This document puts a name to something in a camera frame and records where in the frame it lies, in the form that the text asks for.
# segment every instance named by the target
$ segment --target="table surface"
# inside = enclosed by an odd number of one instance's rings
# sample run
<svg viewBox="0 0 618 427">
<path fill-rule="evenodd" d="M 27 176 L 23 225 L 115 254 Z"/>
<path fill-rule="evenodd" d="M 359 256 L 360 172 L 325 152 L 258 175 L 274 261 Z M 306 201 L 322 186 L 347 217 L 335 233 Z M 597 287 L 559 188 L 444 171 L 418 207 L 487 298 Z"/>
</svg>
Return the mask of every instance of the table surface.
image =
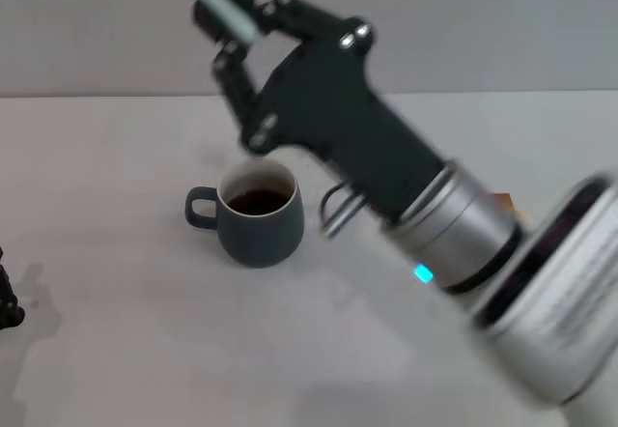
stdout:
<svg viewBox="0 0 618 427">
<path fill-rule="evenodd" d="M 472 115 L 474 96 L 393 100 L 435 137 L 444 103 Z M 501 97 L 495 109 L 515 100 Z M 544 208 L 583 169 L 535 199 L 533 154 L 510 186 L 499 166 L 512 153 L 474 153 L 498 145 L 483 119 L 467 147 L 456 132 L 437 145 L 518 208 Z M 218 98 L 0 100 L 0 244 L 27 312 L 0 332 L 3 427 L 563 425 L 513 396 L 368 214 L 320 238 L 332 180 L 308 155 L 272 155 L 297 174 L 307 215 L 282 265 L 245 269 L 189 227 L 184 196 L 245 159 L 237 138 Z M 536 139 L 518 145 L 533 153 Z"/>
</svg>

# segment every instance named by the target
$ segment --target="gray wall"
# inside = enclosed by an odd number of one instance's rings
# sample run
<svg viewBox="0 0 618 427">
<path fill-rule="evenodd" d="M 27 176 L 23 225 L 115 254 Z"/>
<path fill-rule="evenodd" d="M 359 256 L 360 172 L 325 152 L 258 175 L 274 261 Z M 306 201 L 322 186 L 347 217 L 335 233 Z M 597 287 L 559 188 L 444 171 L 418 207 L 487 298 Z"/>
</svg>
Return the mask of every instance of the gray wall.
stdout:
<svg viewBox="0 0 618 427">
<path fill-rule="evenodd" d="M 618 88 L 618 0 L 315 0 L 376 23 L 388 92 Z M 0 95 L 209 94 L 190 0 L 0 0 Z M 260 47 L 265 76 L 289 48 Z"/>
</svg>

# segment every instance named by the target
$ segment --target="coffee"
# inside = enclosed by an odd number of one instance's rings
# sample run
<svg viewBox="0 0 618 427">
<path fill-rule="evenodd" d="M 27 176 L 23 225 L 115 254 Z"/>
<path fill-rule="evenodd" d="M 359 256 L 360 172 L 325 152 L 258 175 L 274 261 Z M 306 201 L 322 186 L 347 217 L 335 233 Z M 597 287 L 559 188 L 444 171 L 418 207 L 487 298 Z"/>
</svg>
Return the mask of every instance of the coffee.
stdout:
<svg viewBox="0 0 618 427">
<path fill-rule="evenodd" d="M 258 188 L 233 198 L 228 206 L 235 212 L 258 216 L 276 212 L 288 203 L 290 197 L 275 190 Z"/>
</svg>

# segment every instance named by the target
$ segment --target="blue indicator light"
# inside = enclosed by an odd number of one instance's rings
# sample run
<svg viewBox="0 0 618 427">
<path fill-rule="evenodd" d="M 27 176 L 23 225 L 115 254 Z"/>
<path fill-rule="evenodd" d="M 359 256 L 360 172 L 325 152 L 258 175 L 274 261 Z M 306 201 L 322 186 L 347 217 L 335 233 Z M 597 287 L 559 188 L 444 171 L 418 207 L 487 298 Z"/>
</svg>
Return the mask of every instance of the blue indicator light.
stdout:
<svg viewBox="0 0 618 427">
<path fill-rule="evenodd" d="M 414 269 L 414 274 L 416 274 L 418 280 L 420 280 L 424 284 L 427 284 L 434 279 L 434 275 L 432 274 L 432 272 L 424 265 L 416 265 L 416 268 Z"/>
</svg>

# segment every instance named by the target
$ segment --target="dark gray mug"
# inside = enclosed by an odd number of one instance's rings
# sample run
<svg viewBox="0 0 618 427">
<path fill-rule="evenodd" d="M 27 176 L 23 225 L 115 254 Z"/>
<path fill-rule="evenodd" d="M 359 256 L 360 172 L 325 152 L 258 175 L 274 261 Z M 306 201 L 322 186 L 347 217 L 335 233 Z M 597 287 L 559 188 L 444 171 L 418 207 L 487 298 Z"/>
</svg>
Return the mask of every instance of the dark gray mug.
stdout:
<svg viewBox="0 0 618 427">
<path fill-rule="evenodd" d="M 216 202 L 215 217 L 195 213 L 196 200 Z M 236 166 L 218 188 L 192 188 L 184 215 L 194 227 L 216 230 L 230 256 L 251 268 L 285 260 L 304 234 L 298 182 L 284 165 L 266 159 Z"/>
</svg>

